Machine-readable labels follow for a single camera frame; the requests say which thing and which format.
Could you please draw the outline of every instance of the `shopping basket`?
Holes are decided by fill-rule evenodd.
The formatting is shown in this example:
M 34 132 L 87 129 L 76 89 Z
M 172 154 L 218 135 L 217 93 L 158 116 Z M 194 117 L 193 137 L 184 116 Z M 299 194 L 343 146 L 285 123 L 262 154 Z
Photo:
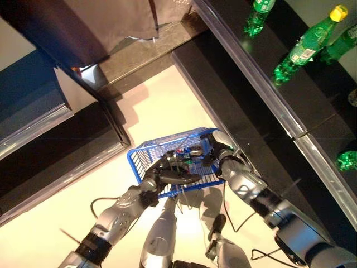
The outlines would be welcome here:
M 146 170 L 151 164 L 161 158 L 166 152 L 192 146 L 200 146 L 203 150 L 203 155 L 196 157 L 190 164 L 190 173 L 199 174 L 201 179 L 187 185 L 176 185 L 173 187 L 168 185 L 159 195 L 159 198 L 223 183 L 224 181 L 218 179 L 214 174 L 218 167 L 217 162 L 213 163 L 210 167 L 202 164 L 204 156 L 211 151 L 211 146 L 207 138 L 201 139 L 200 137 L 215 130 L 217 130 L 217 128 L 200 127 L 163 138 L 145 141 L 137 148 L 130 149 L 127 158 L 138 183 L 141 183 Z

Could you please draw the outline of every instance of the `shelf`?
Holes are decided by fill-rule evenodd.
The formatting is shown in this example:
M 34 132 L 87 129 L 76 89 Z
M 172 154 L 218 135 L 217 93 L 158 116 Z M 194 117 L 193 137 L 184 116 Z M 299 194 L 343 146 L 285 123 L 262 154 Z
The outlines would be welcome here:
M 216 126 L 231 135 L 269 187 L 282 194 L 299 180 L 285 197 L 325 226 L 338 245 L 355 251 L 355 231 L 344 212 L 214 35 L 194 38 L 172 59 Z
M 0 226 L 127 146 L 98 102 L 22 146 L 0 161 Z
M 195 0 L 195 3 L 198 14 L 289 137 L 296 140 L 298 148 L 357 230 L 357 193 L 349 185 L 350 175 L 339 172 L 334 161 L 344 146 L 356 139 L 356 111 L 349 107 L 346 98 L 348 92 L 356 88 L 355 82 L 340 64 L 326 67 L 315 60 L 288 83 L 280 87 L 273 84 L 274 68 L 307 30 L 285 1 L 276 2 L 263 31 L 253 40 L 243 29 L 251 9 L 249 1 Z M 343 133 L 333 134 L 335 130 L 331 128 L 319 131 L 330 120 L 342 126 Z M 330 132 L 335 139 L 326 141 Z M 310 146 L 303 146 L 306 140 Z M 331 181 L 339 187 L 331 187 Z
M 37 50 L 0 72 L 0 160 L 73 116 L 51 63 Z

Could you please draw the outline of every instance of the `floor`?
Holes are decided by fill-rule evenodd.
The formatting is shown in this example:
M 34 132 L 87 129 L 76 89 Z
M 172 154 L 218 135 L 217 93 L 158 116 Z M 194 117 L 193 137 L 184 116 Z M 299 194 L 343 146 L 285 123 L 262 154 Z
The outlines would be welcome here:
M 133 147 L 145 140 L 196 127 L 215 127 L 174 66 L 124 93 L 117 104 L 125 116 L 124 128 Z M 126 153 L 123 152 L 100 165 L 74 185 L 0 228 L 1 266 L 58 266 L 67 254 L 77 247 L 77 243 L 65 236 L 60 228 L 77 240 L 83 239 L 95 223 L 89 209 L 90 202 L 97 197 L 119 196 L 129 186 L 137 184 Z M 211 202 L 212 198 L 206 198 L 201 202 L 200 208 L 191 210 L 183 205 L 183 214 L 176 209 L 174 260 L 215 267 L 205 257 L 205 249 L 208 245 L 207 226 L 210 226 L 211 216 L 219 210 L 222 211 L 221 188 L 205 188 L 206 197 L 209 194 L 219 196 L 214 202 Z M 164 202 L 165 200 L 160 200 L 157 207 L 149 207 L 142 214 L 128 235 L 112 249 L 103 262 L 103 268 L 138 267 L 142 245 L 149 229 L 160 215 Z M 99 214 L 112 203 L 106 200 L 98 202 L 94 209 Z M 251 208 L 238 200 L 229 189 L 226 191 L 226 204 L 236 228 L 252 213 Z M 252 248 L 264 252 L 278 248 L 273 240 L 273 232 L 257 215 L 253 216 L 239 233 L 234 233 L 227 224 L 223 235 L 241 246 L 249 257 Z M 287 261 L 282 252 L 277 252 L 274 256 Z M 284 267 L 267 258 L 251 262 L 251 265 L 253 268 Z

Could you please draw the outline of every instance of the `bottle label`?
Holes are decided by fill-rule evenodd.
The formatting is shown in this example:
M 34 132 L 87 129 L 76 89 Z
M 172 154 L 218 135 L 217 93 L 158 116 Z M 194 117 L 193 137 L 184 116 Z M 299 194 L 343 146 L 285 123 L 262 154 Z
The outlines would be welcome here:
M 305 49 L 302 44 L 299 42 L 290 52 L 290 59 L 293 63 L 297 65 L 304 65 L 308 60 L 314 55 L 316 50 Z
M 255 0 L 254 9 L 259 13 L 267 13 L 272 10 L 275 0 Z

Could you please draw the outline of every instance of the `brown cloth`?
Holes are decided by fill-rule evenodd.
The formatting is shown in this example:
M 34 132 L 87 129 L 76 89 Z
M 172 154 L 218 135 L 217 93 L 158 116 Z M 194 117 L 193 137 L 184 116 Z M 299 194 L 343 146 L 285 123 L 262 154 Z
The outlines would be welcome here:
M 159 24 L 181 20 L 189 7 L 188 0 L 2 0 L 0 15 L 58 62 L 84 67 L 127 36 L 158 37 Z

